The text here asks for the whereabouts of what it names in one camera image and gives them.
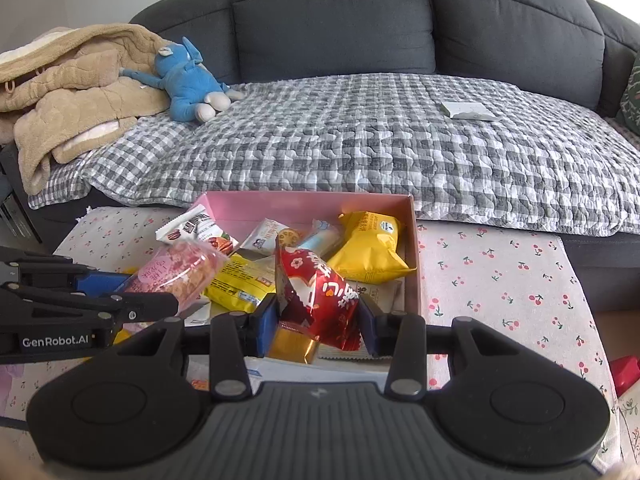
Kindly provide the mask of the red plastic stool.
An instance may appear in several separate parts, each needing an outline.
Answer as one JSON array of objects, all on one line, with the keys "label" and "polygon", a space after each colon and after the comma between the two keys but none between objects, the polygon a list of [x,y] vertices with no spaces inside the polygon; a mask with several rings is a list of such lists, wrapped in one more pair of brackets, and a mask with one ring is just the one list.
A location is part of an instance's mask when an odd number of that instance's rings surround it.
[{"label": "red plastic stool", "polygon": [[640,379],[639,359],[635,356],[623,356],[610,362],[615,391],[622,396]]}]

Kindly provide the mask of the red crinkled snack pack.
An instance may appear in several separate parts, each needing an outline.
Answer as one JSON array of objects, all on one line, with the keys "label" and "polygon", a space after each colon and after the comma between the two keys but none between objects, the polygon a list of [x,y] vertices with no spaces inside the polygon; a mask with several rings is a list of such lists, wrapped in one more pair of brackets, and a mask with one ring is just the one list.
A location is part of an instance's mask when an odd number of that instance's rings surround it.
[{"label": "red crinkled snack pack", "polygon": [[359,349],[358,292],[326,259],[296,244],[278,243],[274,251],[280,320],[327,346]]}]

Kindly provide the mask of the golden brown bar pack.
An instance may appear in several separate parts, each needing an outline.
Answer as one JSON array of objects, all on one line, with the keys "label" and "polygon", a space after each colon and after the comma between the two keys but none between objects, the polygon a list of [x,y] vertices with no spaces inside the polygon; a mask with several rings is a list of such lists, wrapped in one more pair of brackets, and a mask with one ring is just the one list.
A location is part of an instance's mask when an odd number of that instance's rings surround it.
[{"label": "golden brown bar pack", "polygon": [[290,324],[280,323],[267,356],[270,359],[311,364],[317,354],[319,343]]}]

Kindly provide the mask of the floral cloth at right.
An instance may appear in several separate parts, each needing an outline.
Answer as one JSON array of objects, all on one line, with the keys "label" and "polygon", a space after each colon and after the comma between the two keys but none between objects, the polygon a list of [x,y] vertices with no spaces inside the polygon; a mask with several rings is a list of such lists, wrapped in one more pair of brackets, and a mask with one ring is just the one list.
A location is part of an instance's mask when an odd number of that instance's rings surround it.
[{"label": "floral cloth at right", "polygon": [[618,399],[620,413],[620,446],[623,462],[640,462],[640,382],[635,382]]}]

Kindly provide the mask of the pink rice cracker pack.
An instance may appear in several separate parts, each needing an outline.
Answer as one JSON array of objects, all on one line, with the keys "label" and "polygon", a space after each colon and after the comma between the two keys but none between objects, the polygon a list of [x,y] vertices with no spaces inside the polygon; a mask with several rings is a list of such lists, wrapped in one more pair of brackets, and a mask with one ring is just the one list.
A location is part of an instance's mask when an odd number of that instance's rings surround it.
[{"label": "pink rice cracker pack", "polygon": [[180,315],[190,312],[201,300],[206,287],[229,261],[228,256],[209,244],[182,240],[161,247],[117,291],[167,292],[177,299]]}]

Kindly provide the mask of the yellow waffle sandwich pack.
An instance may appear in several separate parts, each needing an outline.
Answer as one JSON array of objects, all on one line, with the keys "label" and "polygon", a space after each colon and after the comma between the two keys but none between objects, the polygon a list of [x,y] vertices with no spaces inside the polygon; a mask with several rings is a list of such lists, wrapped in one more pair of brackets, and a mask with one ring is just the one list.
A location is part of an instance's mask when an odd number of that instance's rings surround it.
[{"label": "yellow waffle sandwich pack", "polygon": [[398,255],[401,223],[373,211],[340,215],[344,244],[328,265],[345,280],[379,285],[404,278],[416,269]]}]

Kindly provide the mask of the white cream roll pack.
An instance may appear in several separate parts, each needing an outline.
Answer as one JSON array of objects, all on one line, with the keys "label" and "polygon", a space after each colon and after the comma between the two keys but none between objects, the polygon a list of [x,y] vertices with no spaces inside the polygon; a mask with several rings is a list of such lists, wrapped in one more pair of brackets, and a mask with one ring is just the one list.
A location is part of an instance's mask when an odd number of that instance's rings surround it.
[{"label": "white cream roll pack", "polygon": [[296,249],[305,249],[325,259],[332,255],[342,244],[343,231],[326,220],[314,219],[310,231],[295,245]]}]

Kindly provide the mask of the white walnut snack pack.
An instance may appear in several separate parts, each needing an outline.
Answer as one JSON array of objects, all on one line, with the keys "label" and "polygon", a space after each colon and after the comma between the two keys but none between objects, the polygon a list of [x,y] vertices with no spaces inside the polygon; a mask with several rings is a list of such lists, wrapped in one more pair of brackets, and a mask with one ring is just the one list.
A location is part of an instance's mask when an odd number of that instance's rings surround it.
[{"label": "white walnut snack pack", "polygon": [[192,207],[161,226],[156,230],[155,237],[165,244],[186,240],[206,243],[227,256],[231,255],[239,245],[239,242],[209,214],[203,204]]}]

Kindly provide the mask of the white cartoon face snack pack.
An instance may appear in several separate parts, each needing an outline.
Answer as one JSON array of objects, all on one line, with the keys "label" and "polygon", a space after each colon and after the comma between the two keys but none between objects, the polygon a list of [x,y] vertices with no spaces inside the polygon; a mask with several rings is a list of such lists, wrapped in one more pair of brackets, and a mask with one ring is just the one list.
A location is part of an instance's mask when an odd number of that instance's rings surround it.
[{"label": "white cartoon face snack pack", "polygon": [[348,284],[356,289],[359,295],[365,294],[371,297],[385,313],[405,310],[403,280],[393,280],[379,285],[357,281],[348,281]]}]

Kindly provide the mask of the white packet on sofa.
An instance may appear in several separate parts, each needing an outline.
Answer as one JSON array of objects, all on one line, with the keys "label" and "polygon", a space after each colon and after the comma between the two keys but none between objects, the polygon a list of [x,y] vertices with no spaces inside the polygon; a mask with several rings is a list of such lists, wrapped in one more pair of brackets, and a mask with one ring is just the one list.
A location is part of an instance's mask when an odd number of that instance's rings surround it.
[{"label": "white packet on sofa", "polygon": [[451,119],[481,120],[482,122],[497,119],[497,116],[482,103],[444,101],[440,106],[445,115]]}]

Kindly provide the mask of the dark grey sofa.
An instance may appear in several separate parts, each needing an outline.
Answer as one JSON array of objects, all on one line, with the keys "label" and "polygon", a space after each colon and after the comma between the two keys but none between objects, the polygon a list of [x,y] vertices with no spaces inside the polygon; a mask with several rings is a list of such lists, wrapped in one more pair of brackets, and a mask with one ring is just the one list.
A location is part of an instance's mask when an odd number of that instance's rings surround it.
[{"label": "dark grey sofa", "polygon": [[160,0],[134,17],[192,39],[224,81],[396,72],[493,79],[617,113],[639,27],[596,0]]}]

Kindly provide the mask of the green branch pattern cushion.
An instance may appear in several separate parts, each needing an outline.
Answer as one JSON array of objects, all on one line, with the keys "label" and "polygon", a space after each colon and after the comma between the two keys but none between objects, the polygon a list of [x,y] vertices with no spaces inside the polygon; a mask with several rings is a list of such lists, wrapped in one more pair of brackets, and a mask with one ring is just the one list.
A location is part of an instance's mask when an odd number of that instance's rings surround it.
[{"label": "green branch pattern cushion", "polygon": [[615,119],[635,136],[640,136],[640,53],[634,59]]}]

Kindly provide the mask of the yellow snack pack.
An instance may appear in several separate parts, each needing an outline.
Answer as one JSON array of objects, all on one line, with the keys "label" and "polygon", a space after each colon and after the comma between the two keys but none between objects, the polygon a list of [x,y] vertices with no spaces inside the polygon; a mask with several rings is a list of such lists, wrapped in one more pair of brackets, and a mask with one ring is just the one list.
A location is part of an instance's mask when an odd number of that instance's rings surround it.
[{"label": "yellow snack pack", "polygon": [[275,291],[272,266],[234,254],[206,287],[204,296],[229,311],[253,313]]}]

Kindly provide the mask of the white orange lotus chip pack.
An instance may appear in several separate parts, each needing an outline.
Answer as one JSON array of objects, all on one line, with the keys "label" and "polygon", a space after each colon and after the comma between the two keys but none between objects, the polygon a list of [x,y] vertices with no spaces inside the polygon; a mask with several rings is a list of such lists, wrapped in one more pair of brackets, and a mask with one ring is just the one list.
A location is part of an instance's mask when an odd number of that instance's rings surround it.
[{"label": "white orange lotus chip pack", "polygon": [[270,256],[277,248],[277,244],[296,244],[302,239],[303,233],[272,219],[264,219],[242,241],[239,250],[260,256]]}]

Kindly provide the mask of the beige quilted blanket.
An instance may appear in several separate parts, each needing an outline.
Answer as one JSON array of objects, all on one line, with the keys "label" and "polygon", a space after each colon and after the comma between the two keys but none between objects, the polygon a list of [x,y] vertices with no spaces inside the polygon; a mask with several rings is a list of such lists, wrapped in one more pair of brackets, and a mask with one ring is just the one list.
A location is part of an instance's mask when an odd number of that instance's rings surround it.
[{"label": "beige quilted blanket", "polygon": [[141,25],[58,27],[1,55],[1,141],[14,143],[22,185],[40,193],[52,164],[118,139],[168,109],[165,91],[122,75],[151,73],[168,40]]}]

